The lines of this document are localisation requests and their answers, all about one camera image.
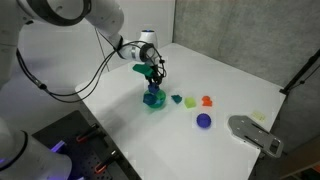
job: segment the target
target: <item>blue ball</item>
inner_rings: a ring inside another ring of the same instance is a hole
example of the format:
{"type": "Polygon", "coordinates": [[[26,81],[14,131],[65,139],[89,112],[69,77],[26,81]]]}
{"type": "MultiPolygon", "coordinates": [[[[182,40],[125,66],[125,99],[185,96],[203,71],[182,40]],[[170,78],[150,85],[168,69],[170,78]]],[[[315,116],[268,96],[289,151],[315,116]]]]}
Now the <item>blue ball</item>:
{"type": "Polygon", "coordinates": [[[208,114],[199,114],[197,117],[197,123],[201,128],[208,128],[211,125],[211,118],[208,114]]]}

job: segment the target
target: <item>wire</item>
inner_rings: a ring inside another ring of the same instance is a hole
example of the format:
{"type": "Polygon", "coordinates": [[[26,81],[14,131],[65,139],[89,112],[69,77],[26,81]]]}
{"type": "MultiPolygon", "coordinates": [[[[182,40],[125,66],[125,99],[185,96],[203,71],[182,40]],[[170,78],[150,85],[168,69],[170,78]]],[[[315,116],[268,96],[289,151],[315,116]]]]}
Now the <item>wire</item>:
{"type": "Polygon", "coordinates": [[[76,103],[76,102],[80,102],[80,101],[83,101],[83,100],[85,100],[86,98],[88,98],[93,92],[94,92],[94,90],[96,89],[96,87],[98,86],[98,84],[99,84],[99,81],[100,81],[100,78],[101,78],[101,75],[102,75],[102,72],[103,72],[103,70],[104,70],[104,68],[107,66],[107,64],[108,64],[108,62],[110,61],[110,59],[111,59],[111,57],[114,55],[114,53],[115,53],[115,51],[113,51],[108,57],[109,57],[109,59],[106,61],[106,63],[104,63],[104,66],[103,66],[103,68],[101,69],[101,71],[100,71],[100,74],[99,74],[99,76],[98,76],[98,79],[97,79],[97,82],[96,82],[96,84],[94,85],[94,87],[93,87],[93,89],[84,97],[84,98],[81,98],[81,99],[78,99],[78,100],[74,100],[74,101],[65,101],[65,100],[62,100],[62,99],[59,99],[59,98],[57,98],[53,93],[51,93],[49,90],[45,90],[52,98],[54,98],[54,99],[56,99],[56,100],[58,100],[58,101],[60,101],[60,102],[64,102],[64,103],[76,103]]]}
{"type": "Polygon", "coordinates": [[[319,68],[320,68],[320,64],[319,64],[304,80],[301,80],[301,81],[299,82],[299,84],[291,87],[291,88],[289,89],[289,91],[291,91],[291,90],[299,87],[300,85],[305,84],[306,81],[307,81],[312,75],[314,75],[314,73],[316,73],[319,68]]]}
{"type": "MultiPolygon", "coordinates": [[[[99,45],[100,45],[100,48],[101,48],[101,51],[102,51],[102,54],[104,56],[104,61],[101,63],[101,65],[99,66],[98,70],[96,71],[96,73],[94,74],[93,78],[91,79],[91,81],[85,86],[83,87],[81,90],[77,91],[77,92],[74,92],[74,93],[70,93],[70,94],[58,94],[58,93],[53,93],[51,91],[49,91],[47,89],[47,86],[45,84],[42,84],[28,69],[27,65],[25,64],[25,61],[19,51],[19,49],[17,49],[17,59],[18,59],[18,62],[19,62],[19,65],[22,69],[22,71],[24,72],[24,74],[29,78],[29,80],[31,82],[33,82],[36,86],[38,86],[40,89],[44,90],[48,95],[50,95],[52,98],[60,101],[60,102],[64,102],[64,103],[76,103],[76,102],[80,102],[84,99],[86,99],[87,97],[89,97],[93,92],[94,90],[96,89],[96,87],[98,86],[99,84],[99,81],[100,81],[100,78],[101,78],[101,75],[102,75],[102,72],[103,70],[105,69],[105,67],[107,66],[108,62],[111,60],[112,56],[117,52],[116,50],[114,50],[113,52],[111,52],[107,57],[105,57],[105,54],[104,54],[104,51],[103,51],[103,48],[102,48],[102,45],[101,45],[101,41],[100,41],[100,38],[99,38],[99,35],[98,35],[98,31],[97,29],[95,28],[95,31],[96,31],[96,35],[97,35],[97,38],[98,38],[98,41],[99,41],[99,45]],[[82,91],[84,91],[85,89],[87,89],[92,83],[93,81],[96,79],[97,75],[99,74],[98,76],[98,79],[95,83],[95,86],[93,87],[93,89],[84,97],[84,98],[81,98],[81,99],[78,99],[78,100],[74,100],[74,101],[67,101],[67,100],[63,100],[63,99],[60,99],[58,97],[68,97],[68,96],[73,96],[73,95],[77,95],[79,93],[81,93],[82,91]]],[[[120,49],[122,49],[123,47],[126,47],[126,46],[129,46],[129,45],[132,45],[132,46],[135,46],[139,49],[141,49],[141,47],[139,47],[138,45],[136,45],[135,43],[144,43],[144,44],[148,44],[150,46],[153,47],[154,49],[154,52],[156,52],[158,54],[158,57],[160,58],[160,62],[161,62],[161,65],[162,67],[159,67],[160,69],[163,70],[163,72],[161,73],[158,69],[157,69],[157,73],[160,74],[161,77],[166,77],[167,75],[167,72],[166,70],[164,69],[164,60],[162,60],[162,57],[160,55],[160,53],[158,52],[158,50],[150,43],[147,43],[147,42],[144,42],[144,41],[132,41],[132,42],[129,42],[129,43],[126,43],[124,45],[121,46],[120,49]]],[[[155,62],[153,62],[153,60],[151,59],[151,57],[145,53],[145,55],[147,56],[148,59],[151,60],[151,62],[153,63],[154,66],[156,66],[155,62]]]]}
{"type": "Polygon", "coordinates": [[[99,45],[100,45],[100,49],[101,49],[103,58],[105,59],[105,58],[106,58],[106,55],[104,54],[104,50],[103,50],[103,48],[102,48],[102,44],[101,44],[101,41],[100,41],[100,37],[99,37],[99,34],[98,34],[98,30],[97,30],[97,28],[94,28],[94,30],[96,31],[96,36],[97,36],[97,39],[98,39],[98,42],[99,42],[99,45]]]}

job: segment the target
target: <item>teal object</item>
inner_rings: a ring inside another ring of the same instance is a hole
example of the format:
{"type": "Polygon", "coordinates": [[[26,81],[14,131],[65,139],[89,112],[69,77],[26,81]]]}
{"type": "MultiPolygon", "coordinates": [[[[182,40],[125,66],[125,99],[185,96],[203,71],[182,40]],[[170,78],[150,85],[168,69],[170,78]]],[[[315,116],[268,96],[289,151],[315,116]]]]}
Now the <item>teal object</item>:
{"type": "Polygon", "coordinates": [[[146,95],[149,96],[149,94],[156,96],[156,102],[154,104],[147,104],[147,103],[145,104],[147,104],[150,108],[153,108],[153,109],[160,108],[164,104],[167,97],[166,93],[162,90],[159,90],[156,94],[152,94],[150,91],[146,91],[144,93],[144,97],[146,97],[146,95]]]}
{"type": "Polygon", "coordinates": [[[179,104],[179,103],[181,103],[181,101],[182,101],[182,97],[179,96],[179,95],[173,95],[173,96],[171,96],[171,98],[173,99],[173,101],[174,101],[176,104],[179,104]]]}
{"type": "Polygon", "coordinates": [[[147,77],[152,77],[153,69],[146,64],[136,64],[132,68],[134,71],[141,73],[147,77]]]}

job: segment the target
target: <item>white table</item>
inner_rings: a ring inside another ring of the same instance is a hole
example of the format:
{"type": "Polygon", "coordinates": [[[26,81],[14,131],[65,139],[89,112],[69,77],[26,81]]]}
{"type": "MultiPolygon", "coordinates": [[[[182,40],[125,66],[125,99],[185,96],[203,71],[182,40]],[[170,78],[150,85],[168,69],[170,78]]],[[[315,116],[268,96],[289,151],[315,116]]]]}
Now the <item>white table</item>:
{"type": "Polygon", "coordinates": [[[228,117],[257,110],[266,115],[258,123],[270,130],[285,99],[281,87],[177,44],[160,53],[168,71],[163,109],[142,103],[147,81],[132,70],[134,63],[103,75],[84,103],[144,180],[248,179],[260,151],[231,135],[228,117]],[[174,94],[194,97],[197,107],[176,105],[174,94]],[[211,96],[213,108],[201,106],[204,95],[211,96]],[[207,130],[196,125],[201,112],[213,119],[207,130]]]}

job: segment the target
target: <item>blue object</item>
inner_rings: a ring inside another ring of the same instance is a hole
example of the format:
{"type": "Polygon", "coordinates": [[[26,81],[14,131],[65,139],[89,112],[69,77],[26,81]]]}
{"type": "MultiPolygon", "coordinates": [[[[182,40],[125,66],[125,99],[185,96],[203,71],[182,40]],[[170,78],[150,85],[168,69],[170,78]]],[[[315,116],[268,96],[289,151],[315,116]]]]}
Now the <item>blue object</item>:
{"type": "Polygon", "coordinates": [[[147,105],[154,105],[157,102],[157,97],[153,94],[144,94],[143,102],[147,105]]]}
{"type": "Polygon", "coordinates": [[[160,88],[156,83],[151,83],[150,85],[148,85],[148,90],[152,94],[157,94],[160,88]]]}
{"type": "Polygon", "coordinates": [[[211,118],[208,114],[199,114],[197,123],[201,128],[208,128],[211,125],[211,118]]]}
{"type": "Polygon", "coordinates": [[[175,103],[177,103],[177,104],[179,104],[179,103],[182,101],[182,97],[179,96],[179,95],[173,95],[173,96],[171,96],[171,97],[172,97],[173,101],[174,101],[175,103]]]}

